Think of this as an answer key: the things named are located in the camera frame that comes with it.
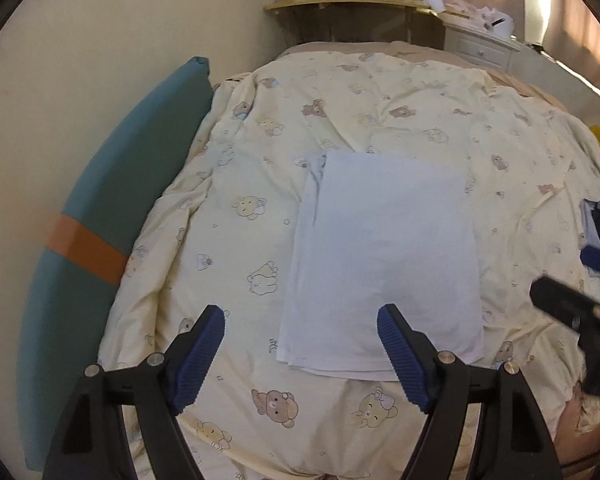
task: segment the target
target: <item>silver bolt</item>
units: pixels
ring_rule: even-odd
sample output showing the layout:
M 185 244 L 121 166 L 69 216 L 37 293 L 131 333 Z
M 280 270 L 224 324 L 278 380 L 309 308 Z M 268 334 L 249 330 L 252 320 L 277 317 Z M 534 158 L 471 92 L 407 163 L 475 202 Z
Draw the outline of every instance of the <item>silver bolt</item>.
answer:
M 158 366 L 164 362 L 164 354 L 162 352 L 154 352 L 147 359 L 149 366 Z
M 515 375 L 520 371 L 520 367 L 512 361 L 507 361 L 504 363 L 504 371 L 506 371 L 507 374 Z
M 598 319 L 600 319 L 600 306 L 599 305 L 594 306 L 592 312 L 593 312 L 594 317 L 597 317 Z
M 100 373 L 100 367 L 98 365 L 89 365 L 84 369 L 84 374 L 87 377 L 95 377 Z
M 456 356 L 453 352 L 450 352 L 449 350 L 443 350 L 442 352 L 438 352 L 438 359 L 441 363 L 449 365 L 456 361 Z

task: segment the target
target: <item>white folded cloth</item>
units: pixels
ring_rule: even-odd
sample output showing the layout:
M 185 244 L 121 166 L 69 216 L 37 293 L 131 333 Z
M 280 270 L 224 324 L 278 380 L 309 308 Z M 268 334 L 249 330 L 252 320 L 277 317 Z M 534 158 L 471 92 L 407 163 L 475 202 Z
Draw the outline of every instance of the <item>white folded cloth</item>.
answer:
M 482 356 L 464 177 L 414 158 L 329 152 L 310 164 L 278 361 L 320 375 L 396 380 L 376 329 L 386 303 L 436 348 L 467 363 Z

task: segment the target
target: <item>beige wall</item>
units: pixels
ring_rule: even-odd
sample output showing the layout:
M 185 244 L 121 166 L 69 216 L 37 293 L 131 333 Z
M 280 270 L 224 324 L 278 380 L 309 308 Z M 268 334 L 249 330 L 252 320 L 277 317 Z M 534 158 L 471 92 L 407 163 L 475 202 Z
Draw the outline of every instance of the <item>beige wall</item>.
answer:
M 270 0 L 25 0 L 0 33 L 0 455 L 24 467 L 15 359 L 27 286 L 80 172 L 126 113 L 191 56 L 211 79 L 285 47 Z

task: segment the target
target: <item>cream bed sheet with bear print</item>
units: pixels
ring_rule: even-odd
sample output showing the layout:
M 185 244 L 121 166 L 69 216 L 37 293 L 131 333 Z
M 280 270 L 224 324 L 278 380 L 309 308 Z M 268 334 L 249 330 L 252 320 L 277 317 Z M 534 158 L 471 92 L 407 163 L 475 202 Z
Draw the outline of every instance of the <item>cream bed sheet with bear print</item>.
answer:
M 568 114 L 496 86 L 481 70 L 435 61 L 309 52 L 223 83 L 129 259 L 103 366 L 135 365 L 167 348 L 218 304 L 224 341 L 179 418 L 208 480 L 399 478 L 425 418 L 399 383 L 321 377 L 275 359 L 306 167 L 327 150 L 435 160 L 466 175 L 481 364 L 517 362 L 555 431 L 583 359 L 574 335 L 532 307 L 528 288 L 547 272 L 600 298 L 578 248 L 578 204 L 600 200 L 600 149 Z M 460 478 L 477 415 L 468 412 Z M 125 420 L 139 475 L 150 478 L 131 410 Z

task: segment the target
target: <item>white fabric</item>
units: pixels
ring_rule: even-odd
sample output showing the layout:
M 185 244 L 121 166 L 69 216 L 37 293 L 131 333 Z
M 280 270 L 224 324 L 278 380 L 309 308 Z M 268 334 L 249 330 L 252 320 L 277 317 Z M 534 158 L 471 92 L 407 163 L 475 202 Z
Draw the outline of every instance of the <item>white fabric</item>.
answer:
M 482 357 L 466 202 L 456 168 L 339 151 L 317 159 L 302 197 L 278 360 L 387 380 L 374 373 L 393 370 L 376 328 L 387 303 L 437 348 L 466 362 Z
M 136 241 L 103 366 L 167 348 L 181 324 L 218 304 L 226 335 L 196 403 L 178 418 L 205 478 L 400 478 L 425 420 L 400 384 L 321 377 L 276 360 L 306 163 L 336 149 L 461 171 L 480 269 L 479 363 L 519 364 L 554 430 L 582 353 L 569 328 L 532 307 L 528 288 L 545 270 L 600 301 L 600 280 L 578 249 L 580 200 L 600 200 L 600 147 L 570 115 L 482 70 L 433 61 L 309 52 L 223 83 Z M 363 416 L 369 404 L 377 421 Z M 469 410 L 456 471 L 468 464 L 477 413 Z M 138 436 L 131 410 L 125 423 Z M 142 440 L 132 450 L 145 473 Z

